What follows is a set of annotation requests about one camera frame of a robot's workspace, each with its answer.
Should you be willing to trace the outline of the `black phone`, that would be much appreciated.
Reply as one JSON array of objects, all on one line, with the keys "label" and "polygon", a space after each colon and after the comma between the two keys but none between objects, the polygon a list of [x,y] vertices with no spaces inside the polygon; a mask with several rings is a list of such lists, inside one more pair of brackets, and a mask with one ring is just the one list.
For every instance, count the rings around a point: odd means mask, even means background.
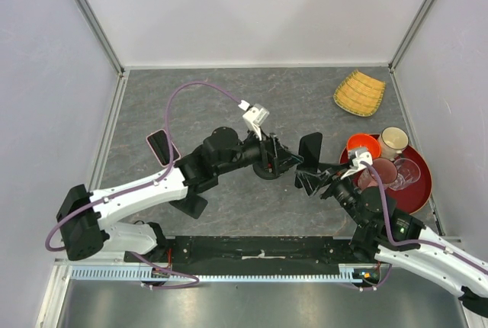
[{"label": "black phone", "polygon": [[323,135],[319,132],[300,138],[298,152],[303,162],[297,167],[297,171],[317,172],[322,141]]}]

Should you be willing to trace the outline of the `folding black phone stand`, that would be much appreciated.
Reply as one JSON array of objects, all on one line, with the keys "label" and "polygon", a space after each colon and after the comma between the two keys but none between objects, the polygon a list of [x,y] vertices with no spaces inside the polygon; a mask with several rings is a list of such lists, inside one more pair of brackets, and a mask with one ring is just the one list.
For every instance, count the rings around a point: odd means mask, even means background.
[{"label": "folding black phone stand", "polygon": [[188,184],[187,182],[184,182],[183,185],[188,189],[187,194],[182,199],[170,201],[169,203],[184,214],[198,219],[208,205],[208,201],[201,196],[208,188],[201,185]]}]

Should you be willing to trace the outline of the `round base phone stand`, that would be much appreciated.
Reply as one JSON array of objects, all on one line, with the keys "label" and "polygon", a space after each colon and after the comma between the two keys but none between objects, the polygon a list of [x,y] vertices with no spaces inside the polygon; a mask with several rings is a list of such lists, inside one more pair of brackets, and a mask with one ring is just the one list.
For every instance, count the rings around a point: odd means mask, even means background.
[{"label": "round base phone stand", "polygon": [[262,167],[258,163],[252,165],[253,172],[261,179],[264,180],[275,180],[276,178],[268,178],[268,167]]}]

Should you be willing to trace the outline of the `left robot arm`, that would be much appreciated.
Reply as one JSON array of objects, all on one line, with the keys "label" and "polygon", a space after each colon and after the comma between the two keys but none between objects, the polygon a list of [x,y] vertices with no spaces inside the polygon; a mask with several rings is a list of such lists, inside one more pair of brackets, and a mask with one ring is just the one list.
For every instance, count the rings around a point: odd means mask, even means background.
[{"label": "left robot arm", "polygon": [[61,249],[70,261],[98,252],[136,252],[151,262],[161,261],[168,250],[161,227],[123,223],[125,217],[169,203],[197,219],[207,206],[201,194],[217,186],[219,176],[251,166],[258,177],[273,180],[302,162],[302,156],[272,133],[248,132],[240,140],[234,129],[218,127],[192,153],[154,175],[114,188],[70,188],[56,215]]}]

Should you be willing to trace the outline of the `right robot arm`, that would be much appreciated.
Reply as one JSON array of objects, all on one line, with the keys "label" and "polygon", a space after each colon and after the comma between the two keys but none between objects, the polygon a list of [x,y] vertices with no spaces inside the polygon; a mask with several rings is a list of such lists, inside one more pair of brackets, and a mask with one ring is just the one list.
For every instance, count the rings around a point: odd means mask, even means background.
[{"label": "right robot arm", "polygon": [[449,243],[414,216],[397,209],[381,183],[360,190],[349,163],[298,166],[296,177],[309,196],[334,198],[357,227],[351,257],[400,267],[443,287],[469,311],[487,315],[487,263]]}]

